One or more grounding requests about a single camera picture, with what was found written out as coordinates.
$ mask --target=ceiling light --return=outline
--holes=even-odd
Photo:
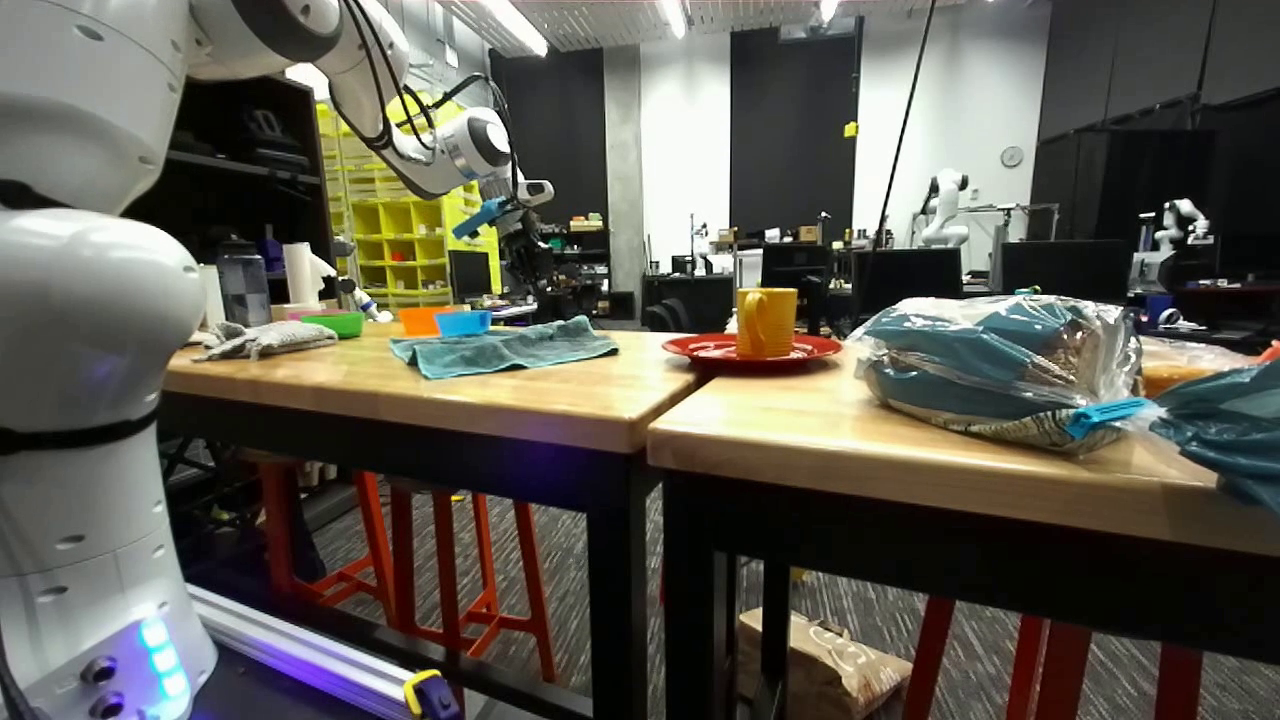
[[[831,24],[838,8],[840,8],[840,0],[823,0],[816,15],[820,15],[823,24]]]
[[[511,0],[485,0],[489,15],[495,15],[534,55],[549,55],[546,30],[529,24],[529,15],[515,13]]]
[[[690,30],[690,15],[681,0],[655,0],[655,8],[664,13],[664,18],[673,24],[673,37]]]

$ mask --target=yellow cup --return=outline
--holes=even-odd
[[[735,293],[735,354],[792,354],[797,349],[797,288]]]
[[[442,306],[395,306],[405,337],[442,337]]]

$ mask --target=red stool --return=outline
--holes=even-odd
[[[523,562],[523,591],[529,591],[529,615],[502,613],[502,589],[495,589],[495,558],[491,558],[491,525],[489,525],[489,496],[474,492],[474,525],[476,525],[476,555],[482,555],[482,591],[459,613],[455,591],[455,533],[453,533],[453,492],[433,492],[433,525],[435,525],[435,562],[442,562],[442,621],[446,629],[426,629],[418,621],[418,533],[412,533],[412,486],[394,486],[394,629],[405,636],[422,636],[433,644],[446,644],[459,657],[485,657],[502,632],[529,632],[538,641],[538,660],[549,683],[559,678],[557,653],[551,653],[551,624],[549,624],[549,601],[546,601],[546,573],[538,555],[538,533],[534,533],[534,508],[515,508],[515,538],[522,538],[522,562]]]
[[[930,720],[934,712],[952,615],[956,601],[930,594],[916,636],[916,667],[904,698],[904,720]],[[1003,714],[1078,720],[1086,697],[1089,644],[1092,632],[1079,624],[1022,615]],[[1159,644],[1158,720],[1196,720],[1201,663],[1201,653]]]
[[[378,492],[378,475],[360,471],[356,475],[356,505],[365,519],[365,542],[368,551],[356,555],[354,562],[320,574],[320,580],[301,580],[294,573],[294,492],[295,492],[295,463],[294,461],[257,461],[261,492],[263,492],[263,538],[270,538],[270,585],[278,601],[310,605],[310,606],[338,606],[354,594],[374,594],[384,615],[394,621],[394,542],[387,542],[387,525]]]

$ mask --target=wooden table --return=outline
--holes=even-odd
[[[474,381],[422,381],[387,338],[374,326],[320,350],[225,363],[186,350],[166,381],[166,430],[585,510],[591,714],[646,720],[646,428],[691,377],[669,363],[664,337],[641,332],[616,332],[609,359]],[[491,688],[466,660],[453,670],[564,714],[539,688]]]
[[[664,471],[669,712],[731,698],[735,555],[760,555],[763,688],[788,562],[1280,660],[1280,519],[1159,440],[1041,456],[882,406],[853,369],[712,381],[648,430]]]

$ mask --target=red plate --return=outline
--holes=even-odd
[[[684,354],[696,373],[708,377],[783,377],[805,373],[840,350],[838,337],[797,337],[792,354],[735,354],[735,337],[704,332],[669,338],[673,354]]]

